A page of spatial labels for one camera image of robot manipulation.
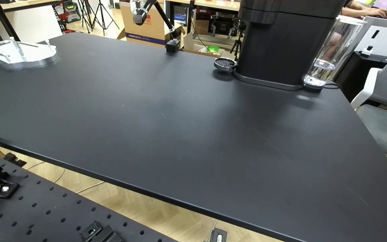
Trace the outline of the person forearm in background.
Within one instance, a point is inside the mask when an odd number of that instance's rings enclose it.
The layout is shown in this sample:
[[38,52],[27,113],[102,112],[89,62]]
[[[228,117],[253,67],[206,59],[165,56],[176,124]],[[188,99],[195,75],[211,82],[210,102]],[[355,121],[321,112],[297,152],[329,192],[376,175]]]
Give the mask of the person forearm in background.
[[341,8],[341,13],[344,16],[351,16],[351,17],[366,17],[366,16],[374,16],[374,17],[387,17],[387,11],[380,9],[380,8],[372,8],[372,7],[366,7],[356,0],[347,0],[344,7]]

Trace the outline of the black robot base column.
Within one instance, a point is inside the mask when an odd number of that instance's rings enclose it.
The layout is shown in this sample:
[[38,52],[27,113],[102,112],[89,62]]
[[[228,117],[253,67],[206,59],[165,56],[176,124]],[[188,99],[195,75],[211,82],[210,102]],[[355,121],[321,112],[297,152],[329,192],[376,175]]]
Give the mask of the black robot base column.
[[347,0],[242,0],[247,24],[235,75],[298,89]]

